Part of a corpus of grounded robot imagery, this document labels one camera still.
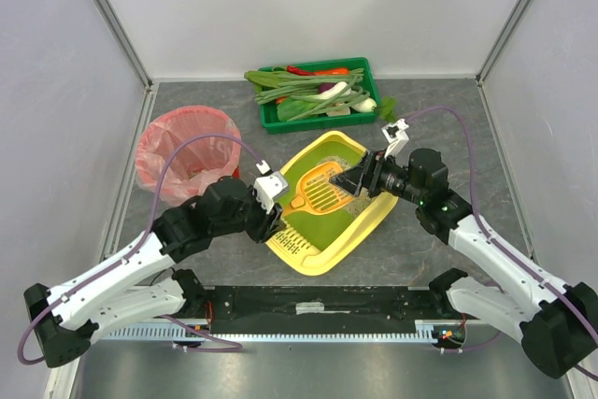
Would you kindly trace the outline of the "orange litter scoop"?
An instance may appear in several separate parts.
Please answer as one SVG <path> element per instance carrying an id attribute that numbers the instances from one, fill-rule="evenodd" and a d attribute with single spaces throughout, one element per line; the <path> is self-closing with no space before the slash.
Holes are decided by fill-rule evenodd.
<path id="1" fill-rule="evenodd" d="M 283 215 L 306 212 L 321 216 L 348 205 L 354 197 L 329 182 L 343 171 L 336 161 L 329 161 L 310 169 L 297 182 L 295 196 L 284 207 Z"/>

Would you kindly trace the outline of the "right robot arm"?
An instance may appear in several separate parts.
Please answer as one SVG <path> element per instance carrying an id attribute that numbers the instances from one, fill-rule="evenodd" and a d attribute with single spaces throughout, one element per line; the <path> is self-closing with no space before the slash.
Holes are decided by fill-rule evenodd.
<path id="1" fill-rule="evenodd" d="M 440 299 L 520 343 L 533 365 L 561 378 L 597 349 L 597 294 L 587 284 L 569 285 L 525 257 L 453 191 L 440 152 L 417 149 L 407 165 L 368 151 L 330 181 L 346 193 L 389 193 L 415 205 L 430 235 L 456 250 L 495 281 L 485 286 L 451 269 L 433 282 Z"/>

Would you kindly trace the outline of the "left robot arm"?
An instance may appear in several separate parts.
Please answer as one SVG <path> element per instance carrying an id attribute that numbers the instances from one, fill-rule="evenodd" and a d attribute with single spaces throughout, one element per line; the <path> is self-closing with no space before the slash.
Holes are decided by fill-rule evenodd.
<path id="1" fill-rule="evenodd" d="M 284 229 L 278 199 L 289 189 L 279 172 L 250 186 L 223 177 L 205 192 L 152 215 L 149 227 L 128 246 L 87 272 L 53 287 L 36 283 L 25 290 L 30 319 L 49 368 L 68 364 L 119 328 L 153 317 L 191 318 L 205 302 L 204 289 L 190 270 L 178 270 L 153 287 L 131 287 L 209 248 L 213 239 L 238 233 L 264 243 Z"/>

